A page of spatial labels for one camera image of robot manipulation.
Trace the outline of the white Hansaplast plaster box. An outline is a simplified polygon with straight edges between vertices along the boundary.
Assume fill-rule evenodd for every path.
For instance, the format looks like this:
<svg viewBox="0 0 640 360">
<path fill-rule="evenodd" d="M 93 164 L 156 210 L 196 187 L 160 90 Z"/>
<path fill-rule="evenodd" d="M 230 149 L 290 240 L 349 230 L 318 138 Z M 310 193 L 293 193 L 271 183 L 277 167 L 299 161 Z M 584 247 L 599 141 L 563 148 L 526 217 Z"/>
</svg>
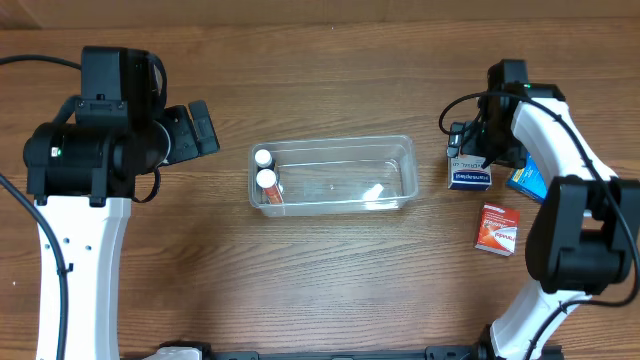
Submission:
<svg viewBox="0 0 640 360">
<path fill-rule="evenodd" d="M 450 190 L 486 191 L 492 185 L 491 168 L 484 167 L 483 157 L 458 155 L 448 159 Z"/>
</svg>

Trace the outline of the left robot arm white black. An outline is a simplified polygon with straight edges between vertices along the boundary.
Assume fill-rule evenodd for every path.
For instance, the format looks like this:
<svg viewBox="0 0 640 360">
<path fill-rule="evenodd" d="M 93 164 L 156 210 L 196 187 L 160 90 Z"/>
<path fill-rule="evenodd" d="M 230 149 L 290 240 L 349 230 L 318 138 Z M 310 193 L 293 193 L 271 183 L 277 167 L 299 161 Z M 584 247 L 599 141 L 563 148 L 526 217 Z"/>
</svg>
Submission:
<svg viewBox="0 0 640 360">
<path fill-rule="evenodd" d="M 87 46 L 80 71 L 80 94 L 23 151 L 39 218 L 40 359 L 118 357 L 120 257 L 136 180 L 220 148 L 205 102 L 167 105 L 156 55 Z"/>
</svg>

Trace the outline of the dark tube with white cap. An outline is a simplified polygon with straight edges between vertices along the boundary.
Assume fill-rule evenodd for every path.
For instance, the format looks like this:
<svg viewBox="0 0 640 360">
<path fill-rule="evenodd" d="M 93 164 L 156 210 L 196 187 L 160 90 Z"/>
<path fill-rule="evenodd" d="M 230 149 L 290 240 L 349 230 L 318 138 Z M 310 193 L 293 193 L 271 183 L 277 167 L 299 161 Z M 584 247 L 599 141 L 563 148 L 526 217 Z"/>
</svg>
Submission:
<svg viewBox="0 0 640 360">
<path fill-rule="evenodd" d="M 269 169 L 269 170 L 274 170 L 275 169 L 275 160 L 271 154 L 271 152 L 267 149 L 259 149 L 256 151 L 256 153 L 254 154 L 254 161 L 256 166 L 262 170 L 262 169 Z"/>
</svg>

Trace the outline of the orange tube with white cap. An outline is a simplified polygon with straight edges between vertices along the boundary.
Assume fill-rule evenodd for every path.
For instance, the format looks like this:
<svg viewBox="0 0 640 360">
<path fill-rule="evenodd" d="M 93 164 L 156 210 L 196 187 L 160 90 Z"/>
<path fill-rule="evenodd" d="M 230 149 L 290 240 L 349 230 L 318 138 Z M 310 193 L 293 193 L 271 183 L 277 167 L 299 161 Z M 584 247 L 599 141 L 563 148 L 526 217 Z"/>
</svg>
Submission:
<svg viewBox="0 0 640 360">
<path fill-rule="evenodd" d="M 256 175 L 256 183 L 267 196 L 270 204 L 282 204 L 283 197 L 276 173 L 271 169 L 262 169 Z"/>
</svg>

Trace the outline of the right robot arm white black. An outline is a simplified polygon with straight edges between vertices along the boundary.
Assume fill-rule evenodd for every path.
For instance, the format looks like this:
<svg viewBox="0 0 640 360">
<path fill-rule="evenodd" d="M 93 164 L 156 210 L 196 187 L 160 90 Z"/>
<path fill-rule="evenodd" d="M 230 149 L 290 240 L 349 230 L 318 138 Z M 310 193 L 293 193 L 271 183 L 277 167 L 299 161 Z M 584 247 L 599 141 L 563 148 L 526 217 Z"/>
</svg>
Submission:
<svg viewBox="0 0 640 360">
<path fill-rule="evenodd" d="M 639 274 L 639 182 L 625 180 L 591 150 L 554 84 L 532 83 L 523 60 L 503 59 L 487 72 L 487 88 L 473 94 L 479 112 L 441 130 L 451 161 L 479 159 L 470 173 L 492 164 L 537 166 L 547 195 L 526 240 L 530 279 L 508 310 L 459 359 L 561 359 L 547 346 L 580 306 L 621 308 L 639 294 L 604 302 L 610 285 Z"/>
</svg>

